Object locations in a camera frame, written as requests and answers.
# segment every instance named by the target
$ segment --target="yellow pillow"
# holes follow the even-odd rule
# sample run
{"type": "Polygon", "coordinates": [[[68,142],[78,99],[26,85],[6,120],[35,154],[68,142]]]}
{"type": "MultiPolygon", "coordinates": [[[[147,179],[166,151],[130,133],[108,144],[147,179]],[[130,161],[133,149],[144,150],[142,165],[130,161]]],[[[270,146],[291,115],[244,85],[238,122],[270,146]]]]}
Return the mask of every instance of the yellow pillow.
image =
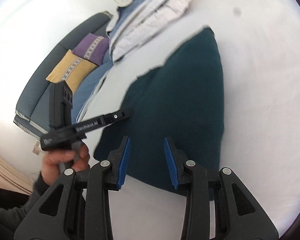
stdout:
{"type": "Polygon", "coordinates": [[[84,78],[98,67],[96,64],[72,54],[71,50],[65,54],[63,59],[55,66],[46,80],[59,83],[65,80],[75,93],[84,78]]]}

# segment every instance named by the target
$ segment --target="sofa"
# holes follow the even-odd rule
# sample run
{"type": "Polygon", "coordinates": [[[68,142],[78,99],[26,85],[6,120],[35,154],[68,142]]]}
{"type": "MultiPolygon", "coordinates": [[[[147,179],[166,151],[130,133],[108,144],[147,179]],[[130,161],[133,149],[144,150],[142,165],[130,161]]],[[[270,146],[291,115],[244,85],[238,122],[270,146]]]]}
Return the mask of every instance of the sofa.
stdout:
{"type": "Polygon", "coordinates": [[[88,34],[106,37],[106,26],[112,15],[107,11],[93,15],[64,37],[38,66],[25,86],[16,106],[14,123],[36,138],[49,131],[49,92],[46,77],[64,57],[88,34]]]}

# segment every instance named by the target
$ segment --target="silver screw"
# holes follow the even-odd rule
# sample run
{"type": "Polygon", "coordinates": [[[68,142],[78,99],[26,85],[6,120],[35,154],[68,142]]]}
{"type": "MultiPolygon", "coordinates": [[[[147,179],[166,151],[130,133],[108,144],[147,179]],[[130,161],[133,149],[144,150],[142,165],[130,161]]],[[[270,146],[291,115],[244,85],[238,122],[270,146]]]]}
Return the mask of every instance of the silver screw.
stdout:
{"type": "Polygon", "coordinates": [[[189,160],[189,161],[186,161],[186,165],[189,166],[189,167],[193,167],[193,166],[195,166],[195,162],[189,160]]]}
{"type": "Polygon", "coordinates": [[[66,170],[65,170],[65,174],[66,174],[67,176],[71,175],[72,173],[73,173],[73,169],[66,169],[66,170]]]}
{"type": "Polygon", "coordinates": [[[107,161],[107,160],[102,161],[102,162],[100,163],[100,165],[101,165],[102,167],[108,167],[108,166],[110,165],[110,161],[107,161]]]}
{"type": "Polygon", "coordinates": [[[226,175],[230,175],[231,174],[231,169],[229,168],[223,168],[222,172],[226,175]]]}

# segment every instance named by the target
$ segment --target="dark teal garment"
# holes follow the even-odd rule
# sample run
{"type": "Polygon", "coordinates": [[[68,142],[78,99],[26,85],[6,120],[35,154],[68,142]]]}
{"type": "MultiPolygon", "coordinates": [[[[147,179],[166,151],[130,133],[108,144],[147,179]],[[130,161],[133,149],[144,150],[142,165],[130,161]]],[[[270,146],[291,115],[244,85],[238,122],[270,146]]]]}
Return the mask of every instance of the dark teal garment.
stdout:
{"type": "Polygon", "coordinates": [[[164,66],[139,77],[128,89],[122,107],[131,118],[104,129],[94,158],[105,160],[123,136],[131,138],[128,175],[175,192],[163,151],[172,136],[178,149],[207,169],[219,169],[224,130],[223,73],[210,28],[186,41],[164,66]]]}

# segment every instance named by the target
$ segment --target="curtain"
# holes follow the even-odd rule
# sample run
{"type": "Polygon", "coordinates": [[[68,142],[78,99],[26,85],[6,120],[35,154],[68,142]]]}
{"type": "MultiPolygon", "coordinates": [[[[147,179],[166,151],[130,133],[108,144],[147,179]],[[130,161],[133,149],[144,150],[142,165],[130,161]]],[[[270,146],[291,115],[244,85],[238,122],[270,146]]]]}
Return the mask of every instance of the curtain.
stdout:
{"type": "Polygon", "coordinates": [[[0,157],[0,188],[30,195],[32,181],[0,157]]]}

